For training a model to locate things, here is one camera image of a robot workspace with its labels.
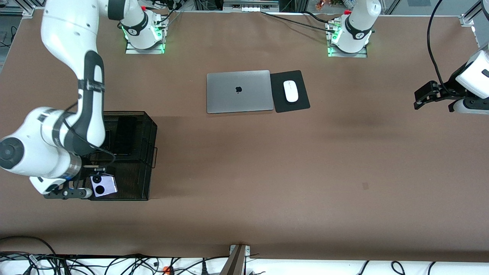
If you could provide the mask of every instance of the computer mouse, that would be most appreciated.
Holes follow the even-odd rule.
[[[296,102],[299,99],[297,93],[297,86],[293,80],[287,80],[284,82],[285,99],[290,102]]]

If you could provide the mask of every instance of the mouse pad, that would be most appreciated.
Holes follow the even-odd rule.
[[[277,113],[296,111],[310,108],[307,97],[306,85],[302,79],[302,73],[299,70],[272,73],[270,75],[272,85],[273,104]],[[299,99],[296,102],[288,102],[285,98],[284,82],[293,80],[297,86]]]

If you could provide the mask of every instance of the brown table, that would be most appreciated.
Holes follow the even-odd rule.
[[[34,108],[76,99],[40,22],[22,21],[0,75],[0,137]],[[413,109],[435,79],[427,22],[380,17],[369,57],[347,59],[327,57],[323,32],[259,13],[185,13],[157,56],[125,55],[117,23],[101,20],[105,109],[158,124],[151,199],[46,200],[0,170],[0,235],[36,235],[58,253],[212,256],[242,242],[269,258],[487,261],[488,117],[449,102]],[[445,79],[477,49],[454,17],[435,19],[432,44]],[[259,69],[302,70],[311,108],[206,114],[207,73]]]

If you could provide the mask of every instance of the laptop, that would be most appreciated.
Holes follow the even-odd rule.
[[[270,71],[207,74],[208,114],[270,110],[273,110]]]

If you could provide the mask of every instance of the black mesh crate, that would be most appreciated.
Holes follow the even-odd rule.
[[[157,148],[155,148],[157,125],[145,112],[104,112],[104,124],[106,129],[106,142],[101,146],[111,151],[116,142],[117,123],[122,116],[134,116],[137,118],[131,153],[128,155],[116,155],[115,162],[111,165],[115,169],[115,183],[117,193],[95,197],[92,201],[147,201],[151,180],[151,169]],[[93,152],[86,156],[93,164],[106,164],[112,160],[112,156],[104,152]],[[84,183],[84,187],[92,188],[90,179]]]

